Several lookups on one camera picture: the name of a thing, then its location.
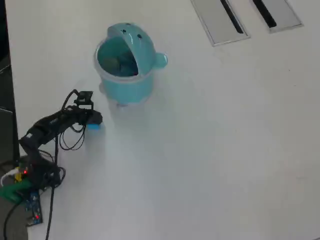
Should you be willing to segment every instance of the white desk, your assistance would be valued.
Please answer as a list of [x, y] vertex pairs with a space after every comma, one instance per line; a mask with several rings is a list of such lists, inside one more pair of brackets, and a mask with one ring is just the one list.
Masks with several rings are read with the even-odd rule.
[[[189, 0], [7, 0], [19, 136], [93, 90], [104, 128], [60, 151], [52, 240], [312, 240], [320, 236], [320, 1], [290, 1], [304, 27], [211, 47]], [[169, 64], [149, 101], [115, 110], [93, 53], [117, 22], [144, 28]], [[43, 240], [44, 224], [28, 229]]]

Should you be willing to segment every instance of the black cable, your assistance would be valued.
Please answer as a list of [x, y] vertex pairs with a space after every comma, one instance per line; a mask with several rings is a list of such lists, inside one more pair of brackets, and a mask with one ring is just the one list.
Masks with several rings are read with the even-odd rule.
[[82, 126], [82, 128], [81, 128], [81, 129], [79, 129], [79, 130], [75, 129], [75, 127], [74, 127], [74, 126], [71, 126], [70, 128], [71, 128], [75, 133], [79, 134], [79, 133], [81, 133], [81, 132], [83, 131], [84, 126]]
[[64, 100], [63, 102], [63, 105], [62, 105], [62, 108], [61, 110], [64, 110], [66, 105], [67, 105], [67, 102], [69, 101], [70, 97], [72, 96], [72, 94], [76, 94], [77, 96], [79, 95], [79, 92], [75, 89], [73, 89], [69, 94], [68, 96], [66, 97], [66, 99]]
[[16, 208], [23, 202], [23, 200], [20, 200], [19, 202], [17, 202], [8, 212], [8, 214], [6, 215], [6, 218], [4, 220], [4, 224], [3, 224], [3, 239], [4, 240], [8, 240], [7, 238], [7, 225], [8, 225], [8, 221], [11, 217], [11, 215], [14, 213], [14, 211], [16, 210]]
[[[75, 151], [75, 150], [78, 150], [79, 148], [81, 148], [82, 145], [84, 144], [84, 141], [85, 141], [85, 131], [86, 131], [86, 126], [83, 127], [82, 134], [81, 134], [80, 138], [78, 139], [78, 141], [76, 141], [76, 143], [71, 147], [69, 147], [65, 141], [65, 132], [61, 133], [60, 137], [59, 137], [60, 148], [65, 151], [69, 151], [69, 150]], [[82, 139], [82, 142], [81, 142], [80, 146], [75, 148], [75, 146], [81, 141], [81, 139]]]
[[[58, 145], [58, 135], [55, 136], [55, 150], [54, 150], [54, 165], [58, 165], [58, 152], [59, 152], [59, 145]], [[54, 195], [55, 195], [55, 186], [51, 186], [51, 197], [50, 197], [50, 213], [49, 213], [49, 221], [48, 227], [46, 229], [46, 236], [45, 240], [49, 239], [50, 227], [51, 227], [51, 220], [52, 220], [52, 211], [54, 205]]]
[[54, 157], [49, 152], [41, 150], [41, 149], [39, 149], [38, 151], [40, 152], [40, 155], [45, 156], [45, 157], [49, 157], [49, 158], [51, 158], [53, 163], [55, 162]]

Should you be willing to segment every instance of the wire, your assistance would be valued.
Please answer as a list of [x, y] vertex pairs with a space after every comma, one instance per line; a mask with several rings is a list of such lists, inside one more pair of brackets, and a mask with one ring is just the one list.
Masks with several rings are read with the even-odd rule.
[[[58, 145], [58, 135], [55, 135], [55, 150], [54, 150], [54, 165], [58, 165], [58, 152], [59, 152], [59, 145]], [[53, 211], [53, 205], [54, 205], [54, 195], [55, 195], [55, 187], [51, 186], [51, 197], [50, 197], [50, 213], [49, 213], [49, 221], [48, 221], [48, 227], [46, 229], [46, 235], [45, 240], [49, 239], [49, 233], [50, 233], [50, 227], [51, 227], [51, 220], [52, 220], [52, 211]]]
[[[79, 148], [81, 148], [82, 145], [84, 144], [84, 141], [85, 141], [85, 131], [86, 131], [86, 126], [83, 127], [82, 134], [81, 134], [80, 138], [78, 139], [78, 141], [71, 147], [69, 147], [65, 141], [65, 131], [63, 133], [61, 133], [60, 137], [59, 137], [60, 148], [65, 151], [69, 151], [69, 150], [75, 151], [75, 150], [78, 150]], [[75, 148], [76, 145], [81, 141], [81, 139], [82, 139], [82, 142], [81, 142], [80, 146]]]
[[40, 155], [51, 158], [52, 162], [55, 162], [54, 157], [47, 151], [39, 149]]
[[55, 187], [51, 188], [51, 197], [50, 197], [50, 213], [49, 213], [49, 221], [48, 221], [48, 227], [46, 229], [46, 235], [45, 240], [49, 239], [49, 233], [50, 233], [50, 227], [51, 227], [51, 220], [52, 220], [52, 211], [53, 211], [53, 205], [54, 205], [54, 195], [55, 195]]
[[5, 170], [3, 168], [3, 166], [7, 166], [7, 165], [11, 165], [11, 166], [14, 166], [16, 163], [12, 160], [8, 160], [8, 161], [4, 161], [2, 163], [0, 163], [0, 170], [5, 174], [6, 172], [8, 172], [8, 170]]
[[69, 99], [70, 99], [70, 97], [72, 96], [72, 94], [76, 94], [76, 95], [78, 96], [78, 95], [79, 95], [79, 92], [78, 92], [77, 90], [73, 89], [73, 90], [68, 94], [68, 96], [66, 97], [66, 99], [65, 99], [64, 102], [63, 102], [63, 105], [62, 105], [62, 108], [61, 108], [62, 111], [65, 110], [65, 107], [66, 107], [66, 105], [67, 105], [67, 102], [69, 101]]
[[11, 215], [14, 213], [14, 211], [16, 210], [16, 208], [23, 202], [23, 200], [20, 200], [19, 202], [17, 202], [8, 212], [8, 214], [6, 215], [4, 224], [3, 224], [3, 239], [4, 240], [8, 240], [7, 238], [7, 225], [8, 225], [8, 221], [11, 217]]
[[1, 187], [4, 186], [4, 180], [5, 180], [6, 177], [12, 176], [12, 175], [15, 175], [15, 174], [18, 174], [18, 173], [19, 173], [19, 168], [14, 168], [14, 169], [8, 171], [6, 174], [4, 174], [0, 179]]

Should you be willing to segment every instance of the teal container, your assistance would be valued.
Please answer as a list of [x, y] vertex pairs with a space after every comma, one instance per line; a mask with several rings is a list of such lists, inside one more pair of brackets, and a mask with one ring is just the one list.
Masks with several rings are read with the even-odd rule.
[[168, 64], [167, 56], [156, 52], [150, 37], [132, 23], [110, 26], [93, 61], [107, 97], [120, 105], [147, 100], [153, 91], [154, 70]]

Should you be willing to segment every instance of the green object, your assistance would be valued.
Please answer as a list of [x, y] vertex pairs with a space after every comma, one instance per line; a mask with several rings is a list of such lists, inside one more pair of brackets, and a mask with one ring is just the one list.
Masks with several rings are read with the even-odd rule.
[[9, 200], [12, 203], [19, 203], [22, 199], [17, 191], [29, 189], [32, 187], [31, 182], [27, 179], [24, 179], [20, 182], [16, 182], [15, 184], [6, 185], [0, 188], [0, 197], [3, 197]]

